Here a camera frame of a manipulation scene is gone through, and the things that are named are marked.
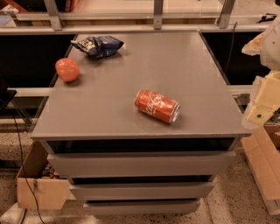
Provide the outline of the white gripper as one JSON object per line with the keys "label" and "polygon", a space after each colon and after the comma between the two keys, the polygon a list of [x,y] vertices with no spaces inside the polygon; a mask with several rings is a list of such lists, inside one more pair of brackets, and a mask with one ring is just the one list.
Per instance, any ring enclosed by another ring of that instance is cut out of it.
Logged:
{"label": "white gripper", "polygon": [[255,77],[251,101],[241,120],[248,130],[263,126],[280,108],[280,71],[271,70],[265,77]]}

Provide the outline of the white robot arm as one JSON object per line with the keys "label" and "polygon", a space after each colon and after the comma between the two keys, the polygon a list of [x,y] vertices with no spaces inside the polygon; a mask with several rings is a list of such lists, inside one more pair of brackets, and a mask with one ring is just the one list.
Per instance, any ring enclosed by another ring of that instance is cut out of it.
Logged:
{"label": "white robot arm", "polygon": [[250,56],[259,54],[261,64],[270,70],[264,77],[255,77],[241,121],[244,128],[254,130],[280,109],[280,17],[277,16],[264,32],[249,41],[241,52]]}

